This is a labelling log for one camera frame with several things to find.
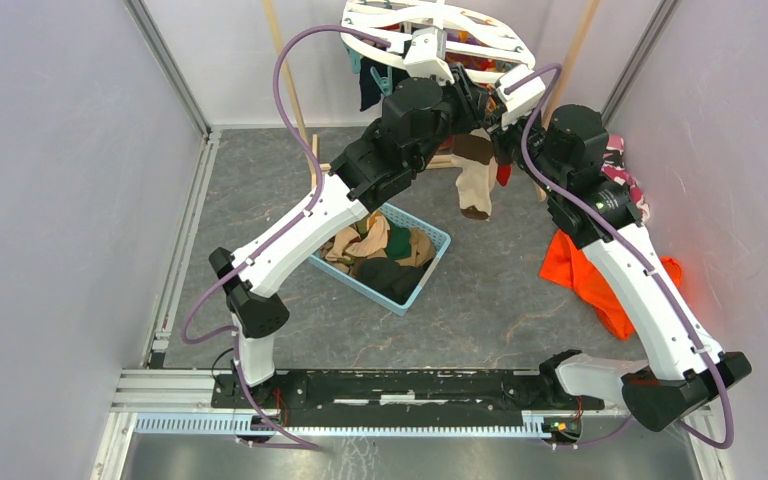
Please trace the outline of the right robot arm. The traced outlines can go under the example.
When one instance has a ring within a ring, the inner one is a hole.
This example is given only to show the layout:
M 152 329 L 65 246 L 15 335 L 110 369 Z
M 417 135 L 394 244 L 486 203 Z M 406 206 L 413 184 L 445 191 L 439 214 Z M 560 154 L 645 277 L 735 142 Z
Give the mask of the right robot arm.
M 534 107 L 499 107 L 486 128 L 498 160 L 545 188 L 553 222 L 606 281 L 646 353 L 638 362 L 578 350 L 552 357 L 537 382 L 545 405 L 598 398 L 660 431 L 750 374 L 746 356 L 725 351 L 696 319 L 655 253 L 630 185 L 618 180 L 623 141 L 598 112 L 565 105 L 542 127 Z

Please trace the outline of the red santa pattern sock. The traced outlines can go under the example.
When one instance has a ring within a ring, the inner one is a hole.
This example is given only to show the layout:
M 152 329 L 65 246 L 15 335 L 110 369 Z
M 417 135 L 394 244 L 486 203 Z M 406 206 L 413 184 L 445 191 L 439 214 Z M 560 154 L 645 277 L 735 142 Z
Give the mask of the red santa pattern sock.
M 497 166 L 495 178 L 499 186 L 506 187 L 510 181 L 511 175 L 512 175 L 512 166 L 510 164 L 508 165 L 499 164 Z

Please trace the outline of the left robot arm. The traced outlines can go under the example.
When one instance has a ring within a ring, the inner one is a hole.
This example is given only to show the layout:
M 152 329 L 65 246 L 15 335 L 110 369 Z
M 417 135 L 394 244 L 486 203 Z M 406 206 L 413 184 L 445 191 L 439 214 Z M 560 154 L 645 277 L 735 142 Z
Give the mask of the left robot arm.
M 445 140 L 481 127 L 487 90 L 461 65 L 452 75 L 444 84 L 400 82 L 311 193 L 250 243 L 211 253 L 232 313 L 234 368 L 241 373 L 235 392 L 248 406 L 262 407 L 274 394 L 274 335 L 289 319 L 278 295 L 282 283 L 328 239 L 406 190 Z

